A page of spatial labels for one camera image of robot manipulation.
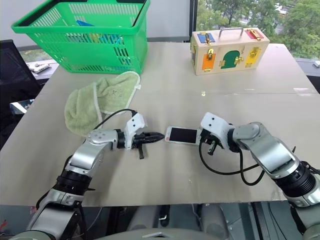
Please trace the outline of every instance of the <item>green panel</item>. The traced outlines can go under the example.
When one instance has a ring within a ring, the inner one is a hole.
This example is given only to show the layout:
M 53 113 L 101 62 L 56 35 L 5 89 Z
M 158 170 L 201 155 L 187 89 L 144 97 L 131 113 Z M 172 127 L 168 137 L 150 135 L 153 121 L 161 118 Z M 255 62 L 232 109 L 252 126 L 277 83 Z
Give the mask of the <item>green panel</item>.
M 19 25 L 46 4 L 14 23 L 12 29 L 28 34 L 69 72 L 141 73 L 148 51 L 146 13 L 150 0 L 144 7 L 116 0 L 60 2 L 30 25 Z M 93 26 L 79 26 L 77 20 Z
M 221 67 L 221 69 L 229 69 L 229 68 L 235 68 L 237 66 L 237 64 L 235 64 L 235 59 L 236 57 L 240 56 L 240 52 L 239 51 L 229 51 L 227 52 L 224 57 L 223 60 L 225 61 L 224 66 Z

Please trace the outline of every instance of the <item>towel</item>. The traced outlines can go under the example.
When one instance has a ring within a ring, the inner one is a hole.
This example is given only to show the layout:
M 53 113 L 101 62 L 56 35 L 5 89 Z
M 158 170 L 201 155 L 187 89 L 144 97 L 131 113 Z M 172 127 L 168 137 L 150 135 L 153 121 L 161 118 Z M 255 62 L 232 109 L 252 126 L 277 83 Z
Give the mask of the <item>towel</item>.
M 126 109 L 140 89 L 140 76 L 126 71 L 116 78 L 103 77 L 97 82 L 74 90 L 68 97 L 64 118 L 66 127 L 73 133 L 86 136 L 102 121 L 103 114 Z

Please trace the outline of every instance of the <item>white tabletop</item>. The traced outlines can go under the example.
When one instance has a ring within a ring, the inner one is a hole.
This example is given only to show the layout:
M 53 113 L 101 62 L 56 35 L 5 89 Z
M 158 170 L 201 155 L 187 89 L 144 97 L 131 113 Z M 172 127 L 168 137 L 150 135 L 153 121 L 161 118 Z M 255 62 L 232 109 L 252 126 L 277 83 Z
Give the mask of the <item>white tabletop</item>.
M 168 126 L 198 128 L 206 112 L 234 125 L 262 122 L 296 155 L 320 168 L 320 95 L 282 44 L 270 44 L 256 70 L 196 76 L 187 43 L 149 43 L 138 90 L 130 107 L 141 113 L 149 132 Z M 83 142 L 65 126 L 69 94 L 101 78 L 74 74 L 59 67 L 0 152 L 0 204 L 34 205 L 51 188 L 65 159 Z M 115 116 L 105 128 L 124 128 L 128 113 Z M 239 155 L 218 149 L 205 154 L 220 171 L 239 169 Z M 221 176 L 201 163 L 198 148 L 160 141 L 137 150 L 119 149 L 104 162 L 85 194 L 85 206 L 230 203 L 283 200 L 280 189 L 264 176 L 253 187 L 239 175 Z M 248 152 L 244 165 L 254 164 Z M 260 169 L 246 173 L 255 180 Z

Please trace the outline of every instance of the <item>smartphone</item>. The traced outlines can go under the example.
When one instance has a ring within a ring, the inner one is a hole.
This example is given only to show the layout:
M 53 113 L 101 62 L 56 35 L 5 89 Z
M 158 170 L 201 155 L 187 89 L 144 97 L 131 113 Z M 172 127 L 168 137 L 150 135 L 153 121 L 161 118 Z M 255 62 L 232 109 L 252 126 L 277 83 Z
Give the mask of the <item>smartphone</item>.
M 164 140 L 166 142 L 178 144 L 199 145 L 200 133 L 200 129 L 189 129 L 179 126 L 169 126 L 166 130 Z

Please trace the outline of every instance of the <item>blue panel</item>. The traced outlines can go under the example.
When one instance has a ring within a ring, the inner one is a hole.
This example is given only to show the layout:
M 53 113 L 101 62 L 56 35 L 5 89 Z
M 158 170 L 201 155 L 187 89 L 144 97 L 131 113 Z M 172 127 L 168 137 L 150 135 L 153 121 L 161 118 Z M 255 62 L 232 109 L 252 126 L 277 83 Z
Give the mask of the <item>blue panel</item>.
M 214 37 L 211 35 L 211 33 L 207 33 L 209 35 L 209 38 L 210 38 L 210 42 L 211 43 L 214 43 L 215 40 L 214 40 Z M 198 38 L 200 40 L 200 43 L 204 44 L 206 42 L 206 35 L 205 34 L 201 34 L 201 33 L 198 33 Z

